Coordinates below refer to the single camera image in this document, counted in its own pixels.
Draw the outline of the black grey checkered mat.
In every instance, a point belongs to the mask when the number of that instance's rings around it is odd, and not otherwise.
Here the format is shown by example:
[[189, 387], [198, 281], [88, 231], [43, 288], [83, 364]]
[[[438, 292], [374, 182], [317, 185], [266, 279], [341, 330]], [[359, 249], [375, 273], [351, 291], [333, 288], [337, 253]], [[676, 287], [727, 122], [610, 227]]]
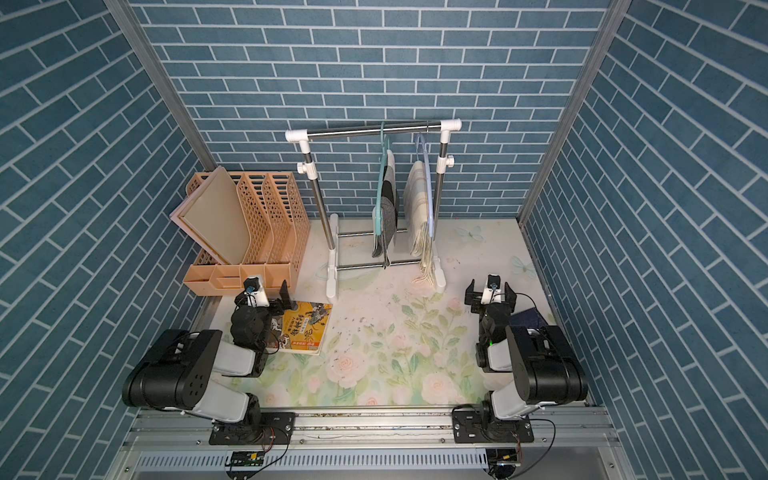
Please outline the black grey checkered mat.
[[388, 264], [388, 249], [392, 243], [397, 231], [398, 216], [398, 198], [395, 187], [395, 159], [393, 152], [387, 150], [388, 164], [385, 170], [382, 198], [382, 219], [383, 233], [380, 237], [374, 235], [374, 244], [372, 256], [383, 257], [383, 261]]

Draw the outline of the plaid cream blue scarf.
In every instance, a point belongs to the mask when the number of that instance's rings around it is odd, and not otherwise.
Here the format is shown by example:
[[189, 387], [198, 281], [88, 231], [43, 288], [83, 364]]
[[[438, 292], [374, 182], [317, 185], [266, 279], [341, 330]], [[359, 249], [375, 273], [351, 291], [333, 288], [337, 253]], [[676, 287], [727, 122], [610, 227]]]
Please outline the plaid cream blue scarf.
[[413, 163], [404, 190], [404, 211], [408, 220], [410, 254], [420, 258], [420, 282], [436, 285], [432, 241], [428, 237], [427, 195], [422, 161]]

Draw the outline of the light blue clothes hanger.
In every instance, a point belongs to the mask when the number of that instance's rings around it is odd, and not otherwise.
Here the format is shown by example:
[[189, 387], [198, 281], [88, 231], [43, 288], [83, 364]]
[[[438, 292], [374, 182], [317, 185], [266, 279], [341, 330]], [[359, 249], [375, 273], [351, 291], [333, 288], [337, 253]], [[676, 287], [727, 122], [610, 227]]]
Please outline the light blue clothes hanger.
[[431, 171], [429, 164], [429, 148], [426, 139], [422, 133], [416, 134], [416, 153], [421, 156], [424, 167], [425, 192], [427, 195], [427, 214], [428, 214], [428, 237], [431, 241], [435, 237], [434, 203], [432, 194]]

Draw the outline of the teal green clothes hanger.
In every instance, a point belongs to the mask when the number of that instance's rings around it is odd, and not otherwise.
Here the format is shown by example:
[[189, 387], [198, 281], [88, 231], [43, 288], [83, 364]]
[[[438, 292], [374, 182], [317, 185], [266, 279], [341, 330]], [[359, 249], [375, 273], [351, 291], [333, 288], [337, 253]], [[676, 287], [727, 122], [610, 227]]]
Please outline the teal green clothes hanger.
[[376, 237], [380, 237], [383, 233], [383, 219], [382, 219], [382, 198], [383, 198], [383, 183], [385, 177], [385, 170], [388, 164], [387, 150], [390, 147], [390, 140], [384, 132], [385, 124], [380, 126], [379, 137], [381, 155], [379, 161], [378, 183], [376, 187], [376, 201], [373, 209], [373, 233]]

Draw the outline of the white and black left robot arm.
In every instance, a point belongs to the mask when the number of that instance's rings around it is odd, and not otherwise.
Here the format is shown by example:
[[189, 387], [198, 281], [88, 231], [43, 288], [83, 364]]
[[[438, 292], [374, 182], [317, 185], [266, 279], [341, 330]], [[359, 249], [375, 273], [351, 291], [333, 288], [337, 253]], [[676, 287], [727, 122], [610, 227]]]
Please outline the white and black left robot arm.
[[168, 329], [147, 350], [122, 386], [122, 401], [130, 407], [180, 411], [208, 418], [221, 426], [263, 427], [258, 399], [213, 380], [211, 375], [256, 378], [267, 357], [267, 333], [274, 317], [296, 307], [283, 282], [276, 299], [269, 299], [258, 276], [243, 281], [234, 300], [230, 342], [217, 329]]

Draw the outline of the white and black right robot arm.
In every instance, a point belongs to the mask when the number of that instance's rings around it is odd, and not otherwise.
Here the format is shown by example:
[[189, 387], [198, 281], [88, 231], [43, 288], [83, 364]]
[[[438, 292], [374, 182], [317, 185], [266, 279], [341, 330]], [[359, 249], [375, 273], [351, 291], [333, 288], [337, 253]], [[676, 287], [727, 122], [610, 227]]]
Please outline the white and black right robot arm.
[[545, 321], [536, 305], [519, 310], [520, 294], [498, 275], [481, 291], [471, 282], [464, 304], [478, 315], [477, 365], [486, 373], [510, 373], [511, 383], [483, 402], [488, 420], [521, 420], [547, 406], [583, 401], [586, 374], [561, 328]]

